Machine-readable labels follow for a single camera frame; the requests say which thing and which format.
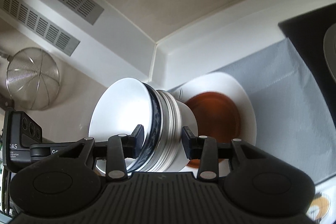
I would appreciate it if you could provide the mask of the white ceramic bowl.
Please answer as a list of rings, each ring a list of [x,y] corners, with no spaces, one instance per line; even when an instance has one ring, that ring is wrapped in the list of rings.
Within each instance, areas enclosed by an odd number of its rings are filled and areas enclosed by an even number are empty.
[[[169,92],[155,90],[154,94],[161,108],[161,129],[157,146],[145,170],[179,172],[189,162],[182,144],[182,129],[187,126],[197,135],[197,122],[189,107],[176,100]]]

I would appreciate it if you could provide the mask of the white bowl with blue rim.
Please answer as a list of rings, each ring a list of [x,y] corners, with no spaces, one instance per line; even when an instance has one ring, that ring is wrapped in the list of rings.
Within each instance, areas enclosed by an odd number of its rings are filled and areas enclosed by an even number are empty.
[[[130,135],[139,124],[144,129],[144,140],[139,157],[125,160],[129,173],[153,167],[162,137],[163,110],[153,88],[137,79],[124,78],[100,97],[91,117],[89,136],[107,141],[113,135]]]

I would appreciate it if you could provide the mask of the grey cloth mat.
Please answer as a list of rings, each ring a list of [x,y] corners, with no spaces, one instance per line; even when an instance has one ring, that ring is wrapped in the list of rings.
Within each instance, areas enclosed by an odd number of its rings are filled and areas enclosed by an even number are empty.
[[[289,39],[219,71],[246,91],[256,116],[256,145],[307,173],[335,174],[335,125],[311,71]]]

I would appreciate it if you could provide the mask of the orange plastic plate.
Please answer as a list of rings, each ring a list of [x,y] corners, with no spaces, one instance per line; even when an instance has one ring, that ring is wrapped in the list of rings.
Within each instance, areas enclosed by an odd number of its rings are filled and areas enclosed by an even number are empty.
[[[190,98],[185,104],[194,114],[199,136],[210,136],[219,143],[229,143],[240,136],[240,114],[228,96],[205,92]]]

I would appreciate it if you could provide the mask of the black gas stove top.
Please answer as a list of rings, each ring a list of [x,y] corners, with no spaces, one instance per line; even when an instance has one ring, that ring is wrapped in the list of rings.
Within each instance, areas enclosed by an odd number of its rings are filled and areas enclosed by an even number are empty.
[[[334,23],[335,4],[332,4],[278,24],[313,74],[333,120],[335,120],[335,81],[325,61],[323,39],[327,29]]]

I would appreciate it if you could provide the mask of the silver gas burner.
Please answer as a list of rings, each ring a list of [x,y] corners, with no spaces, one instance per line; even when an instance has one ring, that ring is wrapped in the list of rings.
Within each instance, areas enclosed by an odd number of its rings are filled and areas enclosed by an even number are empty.
[[[335,32],[336,24],[330,26],[323,39],[323,52],[331,75],[335,78]]]

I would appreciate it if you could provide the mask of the white square plate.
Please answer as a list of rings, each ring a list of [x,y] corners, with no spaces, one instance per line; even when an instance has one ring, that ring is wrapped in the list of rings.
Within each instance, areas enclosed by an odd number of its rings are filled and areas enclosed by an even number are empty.
[[[198,130],[194,135],[210,136],[219,143],[241,139],[256,144],[257,125],[252,103],[231,75],[213,72],[197,77],[170,93],[193,112]]]

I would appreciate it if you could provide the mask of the metal mesh strainer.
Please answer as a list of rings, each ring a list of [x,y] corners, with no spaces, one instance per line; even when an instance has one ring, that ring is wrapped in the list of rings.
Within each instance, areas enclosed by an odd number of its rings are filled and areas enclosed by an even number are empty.
[[[60,73],[52,56],[37,47],[23,48],[15,55],[1,51],[8,61],[6,87],[19,106],[43,110],[52,105],[60,88]]]

